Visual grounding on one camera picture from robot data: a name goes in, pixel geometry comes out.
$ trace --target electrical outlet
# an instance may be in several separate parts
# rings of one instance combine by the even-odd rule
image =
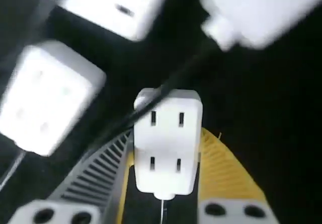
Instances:
[[[64,9],[132,41],[150,30],[164,0],[62,0]]]
[[[34,200],[18,208],[8,224],[100,224],[100,218],[93,205]]]
[[[136,108],[153,89],[143,89]],[[170,200],[193,191],[198,164],[202,103],[197,92],[174,90],[134,125],[138,190]]]
[[[248,199],[213,198],[198,204],[202,224],[278,224],[266,203]]]
[[[48,156],[89,106],[105,73],[57,41],[27,46],[0,105],[0,132]]]

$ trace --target black background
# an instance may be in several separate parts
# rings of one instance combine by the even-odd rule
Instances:
[[[0,0],[1,59],[24,31],[37,1]],[[147,39],[133,43],[54,10],[36,40],[65,43],[103,69],[107,83],[51,157],[26,156],[0,193],[0,223],[6,223],[19,205],[46,198],[103,125],[130,110],[142,88],[157,87],[192,55],[204,38],[200,24],[206,15],[199,0],[167,0]],[[203,74],[185,86],[201,96],[203,127],[222,132],[224,143],[265,191],[281,223],[304,223],[320,216],[321,16],[319,7],[263,51],[235,47],[224,60],[214,54]],[[1,93],[14,66],[0,62]],[[17,151],[1,137],[0,173]],[[153,216],[158,215],[159,202],[136,192],[133,173],[130,185],[126,219],[157,223]],[[169,223],[195,223],[195,195],[169,204]]]

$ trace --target white power adapter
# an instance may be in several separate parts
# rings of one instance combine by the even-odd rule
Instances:
[[[151,97],[143,89],[136,108]],[[193,191],[198,165],[202,103],[195,91],[173,90],[134,124],[134,169],[138,190],[171,200]]]
[[[201,0],[202,25],[222,50],[234,44],[261,49],[304,18],[321,0]]]
[[[62,0],[64,9],[129,40],[142,40],[164,0]]]
[[[0,132],[48,156],[105,82],[105,73],[57,41],[27,46],[3,95]]]

